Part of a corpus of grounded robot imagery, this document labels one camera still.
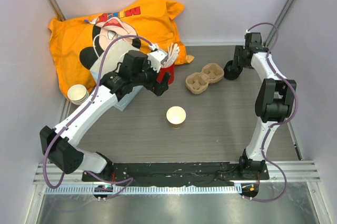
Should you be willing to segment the single paper coffee cup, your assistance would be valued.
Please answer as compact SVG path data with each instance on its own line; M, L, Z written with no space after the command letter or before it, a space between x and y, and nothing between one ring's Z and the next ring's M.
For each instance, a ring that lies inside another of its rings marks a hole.
M186 119L186 111L180 106L170 107L166 112L166 119L171 127L180 128Z

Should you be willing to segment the light blue paper bag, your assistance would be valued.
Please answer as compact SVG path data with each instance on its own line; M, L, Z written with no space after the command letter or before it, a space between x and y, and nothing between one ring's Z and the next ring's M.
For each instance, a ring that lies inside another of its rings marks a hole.
M98 45L94 45L94 42L100 41L99 38L102 38L103 41L108 41L107 37L104 37L103 34L96 35L93 41L93 52L94 52L94 63L90 66L90 73L94 78L95 82L98 82L100 78L100 85L107 85L109 88L118 88L122 84L122 77L119 76L118 71L121 63L123 62L124 56L127 52L131 50L139 51L139 48L132 46L126 38L116 41L108 50L105 56L102 71L99 76L99 71L101 69L102 59L105 51L99 52ZM120 111L124 111L125 108L131 103L135 96L142 89L142 86L131 87L130 91L125 94L123 97L117 91L117 97L119 101L114 105L114 107Z

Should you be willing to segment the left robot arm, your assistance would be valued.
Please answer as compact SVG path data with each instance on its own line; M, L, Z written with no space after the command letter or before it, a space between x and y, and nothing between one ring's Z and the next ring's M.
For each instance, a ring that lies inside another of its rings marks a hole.
M91 171L100 181L107 181L112 175L108 159L99 153L80 150L77 145L86 131L108 109L113 107L136 86L143 86L156 96L168 90L170 73L165 73L157 81L162 64L168 59L163 50L148 54L130 50L116 72L110 71L102 76L98 87L67 119L49 128L41 129L43 155L65 174L77 169Z

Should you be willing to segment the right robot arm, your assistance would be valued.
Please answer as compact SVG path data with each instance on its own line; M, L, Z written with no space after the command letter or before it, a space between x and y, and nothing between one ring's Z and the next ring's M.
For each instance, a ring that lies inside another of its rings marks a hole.
M236 80L244 68L256 70L261 87L255 101L257 124L235 171L243 179L256 179L266 172L266 152L278 127L293 110L296 82L287 80L272 60L259 32L245 34L244 45L235 47L233 60L224 67L227 80Z

